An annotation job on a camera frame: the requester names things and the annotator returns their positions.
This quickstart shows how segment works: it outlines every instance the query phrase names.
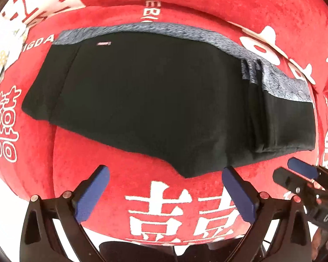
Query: red velvet fabric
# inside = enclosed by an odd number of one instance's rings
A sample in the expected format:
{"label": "red velvet fabric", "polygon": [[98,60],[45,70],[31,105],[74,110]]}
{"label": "red velvet fabric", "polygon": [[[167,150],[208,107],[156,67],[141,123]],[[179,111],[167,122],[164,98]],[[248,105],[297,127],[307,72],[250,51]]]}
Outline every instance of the red velvet fabric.
{"label": "red velvet fabric", "polygon": [[[233,202],[223,192],[221,172],[185,179],[165,161],[97,143],[22,112],[23,98],[51,42],[62,30],[131,22],[175,22],[210,29],[241,46],[240,37],[247,36],[272,51],[279,59],[278,67],[292,78],[295,75],[289,59],[301,68],[310,64],[308,68],[312,68],[311,77],[316,83],[308,82],[316,104],[316,149],[240,167],[238,172],[257,190],[283,198],[289,194],[273,183],[272,173],[275,168],[286,166],[288,158],[296,156],[310,164],[325,163],[328,168],[328,7],[322,0],[80,1],[85,8],[60,12],[47,19],[41,18],[44,14],[36,18],[40,23],[30,29],[20,58],[5,72],[0,84],[0,114],[14,115],[14,121],[8,121],[1,130],[2,135],[19,134],[15,142],[8,141],[13,147],[0,139],[0,177],[18,196],[26,200],[33,194],[42,198],[60,196],[104,164],[110,169],[111,180],[90,219],[83,223],[85,227],[128,241],[176,245],[231,238],[247,230],[248,224],[235,216]],[[22,8],[17,18],[27,15],[38,2],[25,3],[30,6]],[[46,7],[39,3],[37,8]],[[229,22],[255,33],[271,27],[276,34],[275,45],[288,59]],[[304,78],[299,71],[296,76]],[[17,103],[5,103],[14,93]]]}

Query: black mechanical bracket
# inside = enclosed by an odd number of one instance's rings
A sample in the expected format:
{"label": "black mechanical bracket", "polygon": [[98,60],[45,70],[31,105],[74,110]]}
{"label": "black mechanical bracket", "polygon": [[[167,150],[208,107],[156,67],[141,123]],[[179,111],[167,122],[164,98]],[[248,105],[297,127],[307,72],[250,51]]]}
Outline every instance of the black mechanical bracket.
{"label": "black mechanical bracket", "polygon": [[109,182],[109,170],[100,165],[89,179],[55,199],[30,199],[23,224],[20,262],[71,262],[61,245],[52,219],[59,219],[80,262],[105,262],[85,233],[86,221]]}
{"label": "black mechanical bracket", "polygon": [[304,205],[299,196],[274,199],[244,181],[232,167],[222,172],[222,181],[242,219],[251,226],[227,262],[253,261],[272,220],[279,219],[274,238],[262,262],[310,262],[311,238]]}
{"label": "black mechanical bracket", "polygon": [[[294,196],[292,200],[281,200],[271,198],[266,192],[258,193],[232,167],[223,170],[222,181],[242,218],[251,223],[226,262],[311,261],[309,226],[299,196]],[[80,262],[105,262],[89,240],[81,222],[89,218],[108,182],[109,170],[100,165],[74,191],[66,191],[58,198],[45,200],[33,195],[23,224],[20,261],[71,261],[52,221],[59,219]],[[276,234],[269,250],[260,257],[259,250],[274,219],[280,219]]]}
{"label": "black mechanical bracket", "polygon": [[[276,169],[273,180],[301,198],[306,208],[306,219],[322,229],[322,242],[315,261],[328,261],[328,250],[324,245],[328,239],[328,169],[294,157],[289,159],[288,168]],[[323,190],[316,189],[313,181]]]}

